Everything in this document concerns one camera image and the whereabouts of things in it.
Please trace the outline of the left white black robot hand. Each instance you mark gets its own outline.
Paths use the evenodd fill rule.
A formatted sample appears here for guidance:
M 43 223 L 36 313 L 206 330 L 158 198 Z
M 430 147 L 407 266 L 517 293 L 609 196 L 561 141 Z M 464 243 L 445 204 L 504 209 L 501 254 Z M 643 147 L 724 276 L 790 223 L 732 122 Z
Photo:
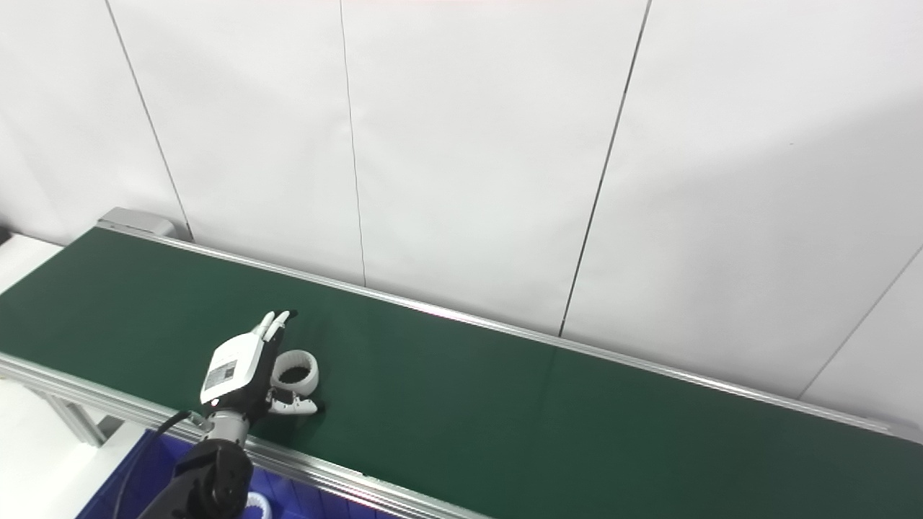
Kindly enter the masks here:
M 296 310 L 271 311 L 250 330 L 222 342 L 213 352 L 199 392 L 206 416 L 234 416 L 251 426 L 269 414 L 314 416 L 325 404 L 317 359 L 304 350 L 281 351 L 286 326 Z

